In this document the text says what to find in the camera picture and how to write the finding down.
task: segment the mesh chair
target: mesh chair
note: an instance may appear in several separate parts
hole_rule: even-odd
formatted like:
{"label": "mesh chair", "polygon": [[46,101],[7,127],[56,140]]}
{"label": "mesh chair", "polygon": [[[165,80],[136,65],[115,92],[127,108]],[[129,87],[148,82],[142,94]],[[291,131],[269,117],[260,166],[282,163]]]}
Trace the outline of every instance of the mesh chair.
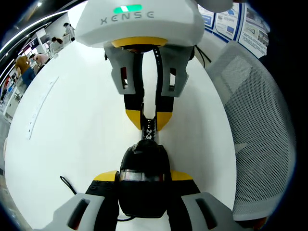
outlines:
{"label": "mesh chair", "polygon": [[273,77],[234,41],[207,70],[224,105],[236,152],[234,220],[272,214],[295,166],[295,133]]}

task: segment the wall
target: wall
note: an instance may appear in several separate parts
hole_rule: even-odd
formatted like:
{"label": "wall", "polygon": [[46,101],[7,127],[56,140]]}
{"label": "wall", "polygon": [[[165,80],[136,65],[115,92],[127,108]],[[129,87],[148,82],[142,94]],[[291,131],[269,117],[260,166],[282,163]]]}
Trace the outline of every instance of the wall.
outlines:
{"label": "wall", "polygon": [[211,61],[214,61],[227,43],[205,30],[202,40],[197,45]]}
{"label": "wall", "polygon": [[50,34],[51,37],[62,38],[65,33],[65,28],[63,27],[64,23],[70,23],[68,14],[64,14],[52,24],[50,24],[46,29],[46,34]]}
{"label": "wall", "polygon": [[73,8],[71,8],[69,10],[69,12],[67,13],[73,28],[77,27],[77,23],[78,23],[78,21],[81,17],[81,14],[82,14],[84,8],[87,5],[87,3],[88,3],[88,1],[84,1],[84,2],[80,3],[77,6],[74,6]]}

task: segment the white tabletop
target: white tabletop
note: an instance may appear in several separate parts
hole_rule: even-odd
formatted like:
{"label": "white tabletop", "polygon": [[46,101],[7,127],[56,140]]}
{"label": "white tabletop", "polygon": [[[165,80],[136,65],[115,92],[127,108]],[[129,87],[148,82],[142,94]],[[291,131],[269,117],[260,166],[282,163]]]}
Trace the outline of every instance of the white tabletop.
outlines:
{"label": "white tabletop", "polygon": [[[153,53],[144,55],[142,67],[145,115],[153,117],[157,76]],[[15,112],[6,149],[6,182],[32,228],[45,227],[54,210],[73,196],[59,176],[83,193],[95,176],[119,169],[127,148],[141,138],[125,114],[111,69],[103,49],[73,42],[40,71]],[[166,148],[173,170],[191,175],[201,191],[232,209],[236,160],[228,119],[196,58],[189,61],[187,73],[186,87],[174,101],[170,122],[159,132],[159,143]],[[29,139],[28,125],[40,97],[57,77]],[[117,230],[150,227],[170,230],[167,216],[119,222]]]}

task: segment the black object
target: black object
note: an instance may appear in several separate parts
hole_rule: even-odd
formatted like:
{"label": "black object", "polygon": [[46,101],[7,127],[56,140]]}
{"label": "black object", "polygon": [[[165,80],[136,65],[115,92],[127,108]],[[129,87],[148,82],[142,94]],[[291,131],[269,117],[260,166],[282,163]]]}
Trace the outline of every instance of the black object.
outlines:
{"label": "black object", "polygon": [[117,220],[117,221],[129,221],[129,220],[133,220],[135,217],[130,217],[130,218],[127,218],[127,219],[124,219],[124,220]]}
{"label": "black object", "polygon": [[73,186],[71,185],[71,183],[68,182],[67,179],[66,179],[65,177],[60,176],[60,179],[64,182],[64,184],[66,184],[66,185],[70,188],[70,190],[72,190],[72,192],[73,192],[74,195],[77,194],[77,192],[75,191],[75,189],[73,188]]}
{"label": "black object", "polygon": [[86,191],[86,194],[103,196],[105,198],[97,214],[94,231],[116,230],[117,217],[119,216],[117,175],[115,176],[115,181],[92,181]]}
{"label": "black object", "polygon": [[[167,209],[167,183],[171,181],[169,159],[162,145],[141,140],[130,147],[120,168],[118,198],[127,216],[160,218]],[[123,174],[143,175],[145,180],[122,179]]]}

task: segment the robotic arm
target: robotic arm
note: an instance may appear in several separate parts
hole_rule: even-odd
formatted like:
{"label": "robotic arm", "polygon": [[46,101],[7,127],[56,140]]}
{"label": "robotic arm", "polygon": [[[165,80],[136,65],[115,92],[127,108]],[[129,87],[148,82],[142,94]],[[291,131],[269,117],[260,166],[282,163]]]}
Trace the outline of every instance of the robotic arm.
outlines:
{"label": "robotic arm", "polygon": [[[204,21],[197,4],[214,12],[231,0],[89,0],[76,28],[87,46],[104,48],[112,78],[124,95],[127,116],[142,130],[141,141],[126,151],[120,171],[97,176],[54,212],[44,231],[114,231],[119,204],[132,218],[160,218],[167,211],[172,231],[240,231],[232,212],[209,193],[200,192],[185,173],[170,170],[157,131],[170,120],[174,97],[183,91],[186,66],[202,38]],[[156,115],[143,115],[143,53],[153,51],[157,65]],[[175,84],[170,83],[175,75]]]}

